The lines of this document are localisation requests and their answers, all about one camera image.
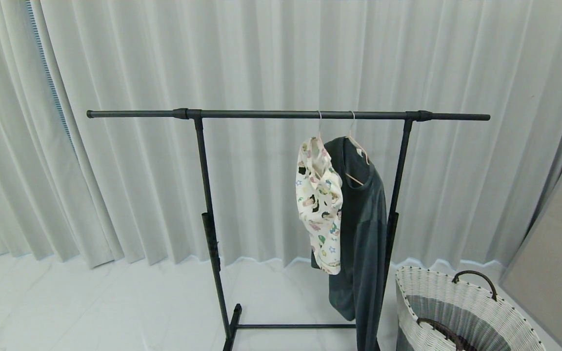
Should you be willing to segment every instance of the wicker basket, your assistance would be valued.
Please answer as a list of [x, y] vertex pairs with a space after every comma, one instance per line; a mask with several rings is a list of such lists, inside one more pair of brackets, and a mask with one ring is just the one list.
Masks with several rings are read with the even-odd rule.
[[[491, 287], [460, 281], [462, 274], [484, 278]], [[491, 280], [476, 271], [454, 277], [419, 267], [396, 271], [399, 336], [397, 351], [544, 351], [526, 318], [504, 298]], [[418, 321], [434, 321], [431, 327]], [[452, 336], [444, 336], [449, 331]]]

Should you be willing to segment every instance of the cartoon print shirt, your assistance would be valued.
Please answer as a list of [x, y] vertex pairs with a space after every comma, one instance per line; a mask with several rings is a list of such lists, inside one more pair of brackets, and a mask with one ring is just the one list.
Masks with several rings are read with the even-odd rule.
[[309, 232], [318, 266], [338, 274], [340, 261], [341, 178], [319, 137], [306, 140], [299, 149], [296, 172], [299, 217]]

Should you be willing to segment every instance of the hanging clothing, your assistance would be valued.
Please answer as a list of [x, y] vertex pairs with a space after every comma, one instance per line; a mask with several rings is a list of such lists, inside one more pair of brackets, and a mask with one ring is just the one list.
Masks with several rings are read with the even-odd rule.
[[331, 157], [319, 137], [306, 140], [299, 149], [296, 203], [309, 232], [315, 264], [328, 274], [338, 274], [341, 178], [331, 166]]
[[[357, 349], [379, 351], [377, 330], [383, 305], [387, 213], [381, 177], [365, 154], [348, 138], [325, 144], [335, 171], [342, 175], [341, 271], [331, 275], [329, 302], [346, 320], [357, 324]], [[363, 186], [351, 180], [350, 174]]]

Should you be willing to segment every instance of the floor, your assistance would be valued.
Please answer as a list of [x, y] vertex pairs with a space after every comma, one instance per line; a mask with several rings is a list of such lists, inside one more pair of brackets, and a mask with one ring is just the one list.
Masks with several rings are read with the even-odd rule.
[[[462, 264], [459, 269], [478, 269]], [[452, 270], [437, 263], [434, 269]], [[483, 267], [497, 280], [502, 267]], [[379, 343], [395, 348], [392, 267]], [[223, 268], [227, 306], [240, 302], [242, 323], [343, 323], [326, 300], [326, 276], [305, 262], [241, 260]], [[533, 322], [549, 351], [561, 350]], [[220, 351], [224, 343], [209, 262], [190, 258], [149, 266], [120, 260], [89, 270], [31, 256], [0, 257], [0, 351]], [[352, 330], [239, 331], [235, 351], [348, 351]]]

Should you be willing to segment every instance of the white curtain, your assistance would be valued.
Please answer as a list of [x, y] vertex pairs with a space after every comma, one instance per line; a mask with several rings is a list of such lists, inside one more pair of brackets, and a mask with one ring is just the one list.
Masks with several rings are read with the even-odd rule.
[[0, 254], [118, 255], [59, 120], [24, 2], [0, 2]]
[[[118, 245], [128, 261], [151, 264], [205, 258], [207, 250], [192, 122], [88, 120], [87, 109], [489, 113], [490, 122], [414, 126], [393, 260], [426, 265], [437, 258], [507, 264], [562, 137], [562, 1], [31, 6], [85, 179], [83, 194], [68, 189], [92, 201], [84, 209], [95, 216], [92, 231], [71, 245], [93, 246], [100, 237], [107, 253], [87, 257], [91, 265], [118, 258]], [[318, 121], [204, 124], [225, 262], [307, 257], [294, 171], [298, 146], [317, 133]], [[322, 136], [345, 135], [349, 126], [326, 120]], [[401, 130], [401, 122], [357, 122], [356, 139], [388, 198]], [[62, 215], [91, 216], [77, 211]]]

